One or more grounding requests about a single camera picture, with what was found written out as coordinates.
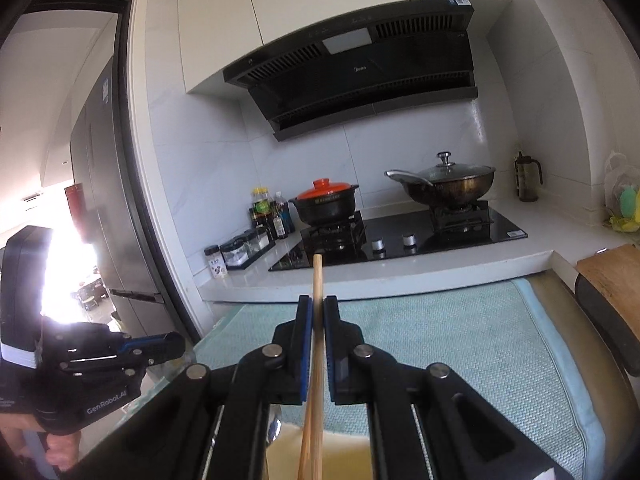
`range hood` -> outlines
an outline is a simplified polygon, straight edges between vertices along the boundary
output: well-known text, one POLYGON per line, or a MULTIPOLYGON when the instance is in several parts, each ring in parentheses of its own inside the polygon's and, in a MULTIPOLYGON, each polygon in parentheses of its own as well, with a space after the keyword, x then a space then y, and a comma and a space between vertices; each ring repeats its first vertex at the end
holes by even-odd
POLYGON ((473 99, 469 0, 411 0, 350 12, 226 67, 278 140, 354 118, 473 99))

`plastic bag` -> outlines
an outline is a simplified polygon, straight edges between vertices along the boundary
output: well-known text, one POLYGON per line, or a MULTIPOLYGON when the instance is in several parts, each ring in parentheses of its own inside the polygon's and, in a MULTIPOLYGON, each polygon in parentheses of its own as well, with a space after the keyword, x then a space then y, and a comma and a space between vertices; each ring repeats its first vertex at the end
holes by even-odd
POLYGON ((640 188, 640 170, 631 166, 622 153, 611 152, 604 166, 604 203, 610 213, 622 218, 620 195, 627 187, 640 188))

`wooden chopstick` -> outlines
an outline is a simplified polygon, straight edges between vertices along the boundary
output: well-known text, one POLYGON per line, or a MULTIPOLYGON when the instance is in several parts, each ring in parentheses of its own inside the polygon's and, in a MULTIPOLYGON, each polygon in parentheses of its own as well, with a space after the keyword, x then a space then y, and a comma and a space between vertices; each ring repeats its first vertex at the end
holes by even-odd
POLYGON ((314 254, 314 330, 311 378, 306 395, 305 425, 298 463, 298 480, 322 479, 324 429, 324 323, 322 321, 322 255, 314 254))

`stove knob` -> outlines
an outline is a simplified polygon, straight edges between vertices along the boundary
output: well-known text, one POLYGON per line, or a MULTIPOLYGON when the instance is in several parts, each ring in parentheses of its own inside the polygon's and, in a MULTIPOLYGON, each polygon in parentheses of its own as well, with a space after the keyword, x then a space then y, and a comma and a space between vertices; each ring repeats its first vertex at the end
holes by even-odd
POLYGON ((382 241, 382 238, 378 238, 377 240, 372 240, 371 241, 371 248, 374 251, 384 251, 385 250, 385 243, 382 241))
POLYGON ((413 247, 415 245, 415 235, 413 233, 402 235, 402 244, 405 247, 413 247))

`robotic hand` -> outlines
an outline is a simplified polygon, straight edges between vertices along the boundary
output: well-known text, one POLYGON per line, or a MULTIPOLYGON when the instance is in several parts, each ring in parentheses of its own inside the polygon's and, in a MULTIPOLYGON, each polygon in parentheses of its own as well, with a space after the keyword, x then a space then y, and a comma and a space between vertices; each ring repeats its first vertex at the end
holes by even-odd
POLYGON ((27 226, 7 242, 0 282, 0 415, 30 414, 72 434, 140 395, 146 368, 184 354, 175 332, 133 339, 98 323, 40 314, 52 231, 27 226))

